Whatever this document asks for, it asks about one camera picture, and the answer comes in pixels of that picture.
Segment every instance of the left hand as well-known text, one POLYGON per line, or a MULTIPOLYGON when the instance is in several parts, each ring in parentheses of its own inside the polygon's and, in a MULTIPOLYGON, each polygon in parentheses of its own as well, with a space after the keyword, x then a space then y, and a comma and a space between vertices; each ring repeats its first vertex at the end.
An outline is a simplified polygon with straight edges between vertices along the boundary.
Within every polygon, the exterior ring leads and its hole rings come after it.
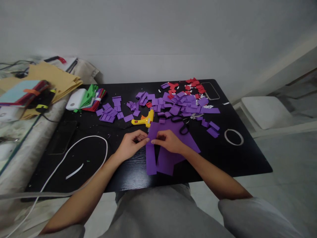
POLYGON ((112 157, 115 157, 121 163, 124 162, 150 141, 147 137, 148 134, 141 130, 125 134, 119 148, 112 157))

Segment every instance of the hand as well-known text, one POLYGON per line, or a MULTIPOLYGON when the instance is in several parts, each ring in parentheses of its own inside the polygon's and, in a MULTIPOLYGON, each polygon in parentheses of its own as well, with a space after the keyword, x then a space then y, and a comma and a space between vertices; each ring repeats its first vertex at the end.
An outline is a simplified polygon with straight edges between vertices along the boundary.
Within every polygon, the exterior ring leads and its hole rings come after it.
POLYGON ((183 142, 171 131, 159 131, 157 139, 151 141, 152 144, 163 146, 169 152, 181 154, 187 148, 183 142))
POLYGON ((131 158, 139 149, 149 142, 150 139, 147 137, 148 134, 141 130, 125 134, 119 148, 112 156, 116 157, 116 159, 122 163, 131 158))

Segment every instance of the orange strap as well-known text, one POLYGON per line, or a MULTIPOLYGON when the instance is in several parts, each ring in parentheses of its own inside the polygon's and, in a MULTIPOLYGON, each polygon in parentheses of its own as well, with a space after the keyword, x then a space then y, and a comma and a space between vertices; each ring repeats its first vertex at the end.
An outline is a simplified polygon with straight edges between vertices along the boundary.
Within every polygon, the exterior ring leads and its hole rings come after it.
POLYGON ((32 93, 34 94, 35 96, 39 96, 40 95, 40 92, 34 90, 34 89, 24 89, 23 92, 25 93, 32 93))

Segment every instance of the forearm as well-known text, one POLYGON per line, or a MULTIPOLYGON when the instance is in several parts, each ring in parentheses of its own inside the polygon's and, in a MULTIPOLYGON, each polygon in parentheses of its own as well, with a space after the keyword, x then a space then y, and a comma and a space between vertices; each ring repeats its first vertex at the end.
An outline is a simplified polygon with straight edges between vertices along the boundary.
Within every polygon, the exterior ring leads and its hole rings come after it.
POLYGON ((219 200, 252 197, 252 195, 230 175, 214 166, 189 147, 186 146, 182 155, 195 168, 219 200))
POLYGON ((72 195, 50 219, 40 234, 53 233, 71 225, 85 224, 97 206, 120 160, 111 156, 89 184, 72 195))

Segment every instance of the tape roll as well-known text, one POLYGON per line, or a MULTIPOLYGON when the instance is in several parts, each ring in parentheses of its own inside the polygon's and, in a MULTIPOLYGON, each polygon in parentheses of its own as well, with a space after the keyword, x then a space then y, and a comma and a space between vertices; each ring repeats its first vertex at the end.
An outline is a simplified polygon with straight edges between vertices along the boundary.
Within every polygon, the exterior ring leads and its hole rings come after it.
POLYGON ((225 131, 225 139, 226 139, 230 144, 232 144, 232 145, 242 145, 242 144, 244 143, 244 139, 243 139, 242 135, 241 135, 239 132, 237 132, 236 130, 233 130, 233 129, 227 129, 227 130, 225 131), (227 137, 227 131, 236 132, 236 133, 238 134, 238 136, 240 137, 240 139, 241 139, 241 143, 240 143, 240 144, 234 144, 234 143, 232 143, 232 142, 228 139, 228 137, 227 137))

